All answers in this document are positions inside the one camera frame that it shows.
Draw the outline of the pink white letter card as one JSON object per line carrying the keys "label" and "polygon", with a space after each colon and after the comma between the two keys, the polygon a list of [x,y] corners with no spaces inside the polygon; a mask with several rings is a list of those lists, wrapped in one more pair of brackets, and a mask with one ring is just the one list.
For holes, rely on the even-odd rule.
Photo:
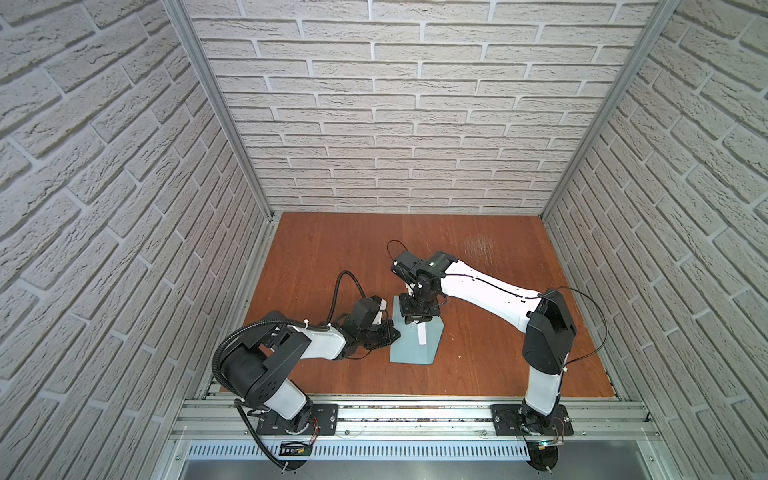
{"label": "pink white letter card", "polygon": [[427,345],[428,337],[427,337],[426,326],[424,324],[417,325],[417,338],[418,338],[419,345],[422,345],[422,346]]}

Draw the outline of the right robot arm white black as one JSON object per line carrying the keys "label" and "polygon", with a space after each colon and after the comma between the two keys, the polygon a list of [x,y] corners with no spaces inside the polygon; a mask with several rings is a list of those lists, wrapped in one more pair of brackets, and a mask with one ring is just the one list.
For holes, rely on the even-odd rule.
{"label": "right robot arm white black", "polygon": [[529,374],[517,413],[518,428],[526,435],[565,432],[553,425],[553,419],[577,327],[562,293],[516,287],[441,251],[423,260],[405,250],[394,258],[391,271],[407,288],[398,300],[399,313],[407,323],[438,317],[439,299],[452,297],[488,311],[522,332],[522,357]]}

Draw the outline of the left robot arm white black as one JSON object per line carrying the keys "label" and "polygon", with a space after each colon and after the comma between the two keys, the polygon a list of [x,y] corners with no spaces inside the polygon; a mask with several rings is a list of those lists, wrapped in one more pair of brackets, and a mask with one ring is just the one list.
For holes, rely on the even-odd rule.
{"label": "left robot arm white black", "polygon": [[312,424],[312,402],[290,380],[302,360],[348,360],[358,349],[392,346],[401,337],[377,296],[359,299],[350,313],[322,325],[291,320],[279,311],[229,334],[216,348],[216,381],[249,409],[268,409],[295,434]]}

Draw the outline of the small circuit board left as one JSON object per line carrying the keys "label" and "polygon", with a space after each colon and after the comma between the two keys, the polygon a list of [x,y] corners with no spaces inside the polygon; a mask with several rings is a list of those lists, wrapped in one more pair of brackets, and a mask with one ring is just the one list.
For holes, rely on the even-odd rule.
{"label": "small circuit board left", "polygon": [[314,445],[306,442],[282,442],[279,447],[280,457],[309,457]]}

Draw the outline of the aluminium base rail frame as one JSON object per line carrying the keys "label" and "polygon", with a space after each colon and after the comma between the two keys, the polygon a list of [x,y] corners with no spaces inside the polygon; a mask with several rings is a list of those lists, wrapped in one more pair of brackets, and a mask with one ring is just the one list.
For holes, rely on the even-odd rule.
{"label": "aluminium base rail frame", "polygon": [[[606,478],[675,479],[679,473],[658,424],[637,401],[567,399],[572,436],[497,436],[492,405],[515,397],[317,395],[338,405],[333,436],[309,457],[279,456],[291,435],[259,435],[231,394],[213,389],[178,412],[155,479]],[[552,473],[527,464],[528,443],[556,445]]]}

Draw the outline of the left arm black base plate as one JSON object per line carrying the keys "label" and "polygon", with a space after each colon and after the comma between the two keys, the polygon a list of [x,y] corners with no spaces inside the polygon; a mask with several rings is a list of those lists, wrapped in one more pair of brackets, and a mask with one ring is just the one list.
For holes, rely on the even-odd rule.
{"label": "left arm black base plate", "polygon": [[312,403],[302,407],[296,416],[288,419],[276,411],[264,413],[257,423],[259,435],[299,435],[333,436],[338,420],[338,405],[332,403]]}

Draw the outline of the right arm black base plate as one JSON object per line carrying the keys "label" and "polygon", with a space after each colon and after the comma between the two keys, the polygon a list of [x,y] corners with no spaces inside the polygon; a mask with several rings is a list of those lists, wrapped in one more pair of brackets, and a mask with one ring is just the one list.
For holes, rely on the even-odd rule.
{"label": "right arm black base plate", "polygon": [[497,436],[572,436],[574,428],[566,407],[556,404],[547,415],[524,404],[496,404],[490,407]]}

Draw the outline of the right aluminium corner post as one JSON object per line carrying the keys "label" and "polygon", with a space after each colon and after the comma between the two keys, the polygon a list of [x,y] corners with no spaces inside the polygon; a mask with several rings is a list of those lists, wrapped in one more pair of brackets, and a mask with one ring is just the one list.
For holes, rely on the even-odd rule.
{"label": "right aluminium corner post", "polygon": [[584,136],[568,161],[560,180],[543,207],[540,214],[540,219],[542,221],[547,220],[553,214],[557,203],[564,196],[569,182],[574,177],[581,163],[585,160],[590,148],[603,128],[613,117],[623,96],[634,82],[640,68],[653,50],[658,38],[666,28],[679,4],[680,0],[662,0],[656,3],[648,22],[643,27],[637,39],[637,42],[619,70],[617,78],[597,109]]}

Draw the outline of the aluminium corner post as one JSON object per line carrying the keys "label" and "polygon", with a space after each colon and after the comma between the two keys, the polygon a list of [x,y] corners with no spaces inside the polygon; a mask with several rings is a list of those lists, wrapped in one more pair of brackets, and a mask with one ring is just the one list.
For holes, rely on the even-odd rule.
{"label": "aluminium corner post", "polygon": [[177,31],[180,43],[187,52],[199,83],[232,148],[235,159],[244,171],[250,190],[255,196],[257,206],[265,218],[268,221],[272,221],[275,215],[274,210],[270,207],[267,196],[259,182],[242,137],[227,105],[226,98],[217,82],[211,63],[205,54],[202,42],[194,29],[193,22],[185,5],[180,0],[168,0],[164,4],[169,19]]}
{"label": "aluminium corner post", "polygon": [[585,160],[590,148],[603,128],[613,117],[623,96],[634,82],[640,68],[653,50],[658,38],[666,28],[679,4],[680,0],[662,0],[656,3],[648,22],[643,27],[637,39],[637,42],[619,70],[617,78],[597,109],[584,136],[568,161],[560,180],[543,207],[540,214],[540,219],[542,221],[547,220],[553,214],[557,203],[564,196],[569,182],[574,177],[581,163]]}

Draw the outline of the left aluminium corner post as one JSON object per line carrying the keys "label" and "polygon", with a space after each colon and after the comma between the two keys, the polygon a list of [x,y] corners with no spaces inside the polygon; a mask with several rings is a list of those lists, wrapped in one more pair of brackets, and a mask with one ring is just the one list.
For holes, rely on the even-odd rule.
{"label": "left aluminium corner post", "polygon": [[205,54],[202,42],[194,29],[193,22],[185,5],[180,0],[168,0],[164,4],[169,19],[177,31],[180,43],[187,52],[199,83],[232,148],[235,159],[244,171],[250,190],[255,196],[257,206],[265,218],[268,221],[272,221],[275,215],[274,210],[270,207],[267,196],[259,182],[242,137],[227,105],[226,98],[217,82],[211,63]]}

